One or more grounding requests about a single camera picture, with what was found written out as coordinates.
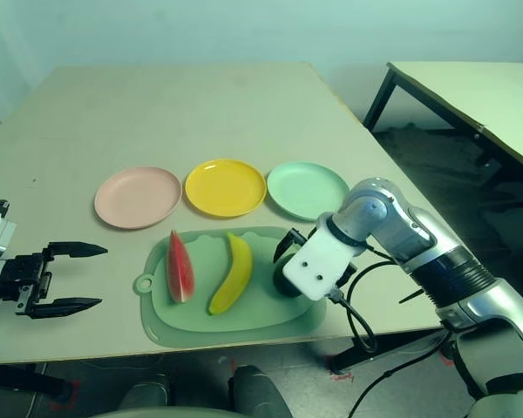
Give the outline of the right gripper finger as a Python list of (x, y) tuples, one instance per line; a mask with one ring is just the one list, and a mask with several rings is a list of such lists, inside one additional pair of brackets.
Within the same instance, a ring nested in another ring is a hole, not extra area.
[(277, 244), (274, 252), (273, 262), (276, 263), (288, 249), (297, 244), (303, 246), (307, 239), (296, 229), (290, 229), (282, 240)]

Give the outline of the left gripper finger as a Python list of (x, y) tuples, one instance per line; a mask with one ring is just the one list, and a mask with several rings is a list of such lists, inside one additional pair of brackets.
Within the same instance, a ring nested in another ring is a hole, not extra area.
[(51, 256), (67, 255), (71, 258), (86, 258), (108, 253), (102, 246), (80, 241), (51, 242), (48, 246)]
[(35, 319), (65, 317), (84, 311), (101, 303), (97, 298), (62, 298), (49, 304), (33, 305), (28, 310), (28, 316)]

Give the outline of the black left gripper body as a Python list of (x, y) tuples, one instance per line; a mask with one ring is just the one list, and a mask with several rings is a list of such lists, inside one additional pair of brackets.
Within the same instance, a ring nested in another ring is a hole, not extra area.
[(47, 266), (53, 260), (49, 247), (40, 253), (0, 260), (0, 304), (13, 302), (18, 316), (52, 316), (53, 305), (38, 302), (47, 295), (51, 281)]

